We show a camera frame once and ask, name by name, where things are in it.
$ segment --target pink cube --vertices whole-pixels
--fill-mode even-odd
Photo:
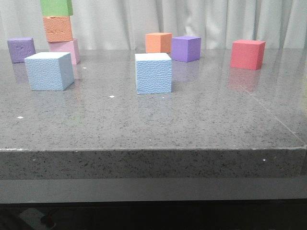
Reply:
[[[78,39],[69,42],[49,42],[50,52],[70,52],[71,63],[77,65],[80,62]]]
[[[263,60],[265,42],[238,40],[233,42],[230,67],[241,69],[260,69]]]

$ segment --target speckled countertop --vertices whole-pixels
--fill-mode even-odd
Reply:
[[[172,93],[144,95],[134,53],[83,50],[73,85],[38,92],[24,63],[0,51],[0,179],[306,171],[305,50],[268,49],[259,70],[230,68],[231,50],[203,50],[200,60],[173,61]]]

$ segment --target textured foam surface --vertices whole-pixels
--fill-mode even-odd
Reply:
[[[71,0],[40,0],[43,16],[71,16]]]
[[[176,61],[190,62],[201,57],[201,38],[193,36],[174,37],[171,57]]]
[[[74,82],[71,54],[42,52],[25,58],[32,90],[62,91]]]
[[[260,69],[265,42],[238,40],[233,42],[230,66],[242,69]]]
[[[69,16],[43,17],[48,42],[72,41],[71,19]]]
[[[8,40],[12,63],[24,62],[28,56],[35,54],[34,41],[31,37],[17,37]]]
[[[172,33],[146,34],[146,53],[170,53]]]
[[[78,39],[73,39],[69,42],[49,42],[50,52],[70,52],[71,63],[76,65],[80,62],[80,54],[78,47]]]
[[[137,94],[172,91],[172,60],[166,53],[135,54]]]

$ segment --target dark floor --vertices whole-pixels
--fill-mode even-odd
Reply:
[[[33,227],[33,213],[50,214],[55,227]],[[307,199],[2,205],[0,229],[306,230]]]

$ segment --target stacked cubes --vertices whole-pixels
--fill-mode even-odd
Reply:
[[[78,40],[72,37],[71,0],[40,0],[50,52],[70,52],[71,62],[80,62]]]

